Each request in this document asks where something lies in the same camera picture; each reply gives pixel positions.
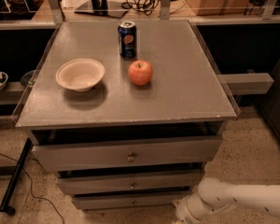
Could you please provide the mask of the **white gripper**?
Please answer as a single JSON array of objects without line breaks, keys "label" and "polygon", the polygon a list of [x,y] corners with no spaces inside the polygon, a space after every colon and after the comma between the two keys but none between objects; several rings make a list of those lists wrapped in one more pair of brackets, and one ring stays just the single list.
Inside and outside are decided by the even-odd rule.
[{"label": "white gripper", "polygon": [[199,196],[186,196],[175,200],[175,214],[181,224],[199,224],[201,221],[201,198]]}]

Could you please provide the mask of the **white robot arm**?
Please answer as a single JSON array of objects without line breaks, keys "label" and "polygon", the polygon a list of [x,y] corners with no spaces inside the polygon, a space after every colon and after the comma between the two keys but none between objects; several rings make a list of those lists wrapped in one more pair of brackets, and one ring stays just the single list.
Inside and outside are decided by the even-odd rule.
[{"label": "white robot arm", "polygon": [[280,218],[280,185],[235,185],[205,178],[195,193],[174,201],[174,224],[200,224],[206,217],[242,206]]}]

